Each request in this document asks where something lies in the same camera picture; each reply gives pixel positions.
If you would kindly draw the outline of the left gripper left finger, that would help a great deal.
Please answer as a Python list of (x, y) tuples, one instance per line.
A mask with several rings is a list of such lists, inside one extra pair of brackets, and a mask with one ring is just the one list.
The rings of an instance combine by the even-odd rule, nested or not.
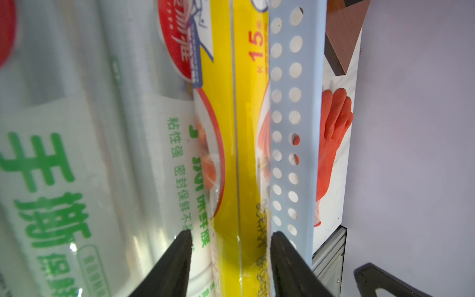
[(191, 231), (183, 230), (130, 297), (185, 297), (191, 257)]

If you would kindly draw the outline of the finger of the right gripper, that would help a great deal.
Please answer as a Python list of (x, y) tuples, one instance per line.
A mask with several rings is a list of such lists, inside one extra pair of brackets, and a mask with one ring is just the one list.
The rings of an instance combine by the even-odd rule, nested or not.
[(362, 297), (376, 297), (378, 289), (395, 297), (430, 297), (373, 263), (367, 263), (354, 271), (355, 281)]

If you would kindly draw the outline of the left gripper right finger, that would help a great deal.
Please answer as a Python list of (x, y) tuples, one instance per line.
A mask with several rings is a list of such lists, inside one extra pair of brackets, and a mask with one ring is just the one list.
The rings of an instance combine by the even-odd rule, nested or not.
[(332, 297), (280, 231), (271, 237), (270, 258), (277, 297)]

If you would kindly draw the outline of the white green wrap roll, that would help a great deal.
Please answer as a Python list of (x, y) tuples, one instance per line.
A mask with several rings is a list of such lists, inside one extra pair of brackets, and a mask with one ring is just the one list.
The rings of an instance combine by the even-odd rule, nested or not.
[(1, 208), (42, 297), (127, 297), (150, 267), (96, 1), (1, 2)]

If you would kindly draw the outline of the yellow wrap roll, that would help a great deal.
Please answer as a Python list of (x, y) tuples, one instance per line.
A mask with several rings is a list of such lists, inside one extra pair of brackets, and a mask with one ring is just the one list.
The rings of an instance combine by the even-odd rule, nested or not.
[(193, 87), (219, 297), (267, 297), (268, 1), (158, 1), (171, 60)]

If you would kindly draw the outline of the light blue plastic basket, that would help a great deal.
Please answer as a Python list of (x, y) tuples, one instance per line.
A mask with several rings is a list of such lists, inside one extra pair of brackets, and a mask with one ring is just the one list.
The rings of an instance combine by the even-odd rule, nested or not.
[(312, 261), (326, 1), (271, 1), (271, 230)]

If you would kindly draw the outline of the white green text roll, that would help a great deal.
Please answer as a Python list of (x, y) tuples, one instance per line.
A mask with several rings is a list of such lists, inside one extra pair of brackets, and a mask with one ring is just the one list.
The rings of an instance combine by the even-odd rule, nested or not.
[(192, 235), (187, 296), (214, 297), (186, 1), (100, 1), (152, 255)]

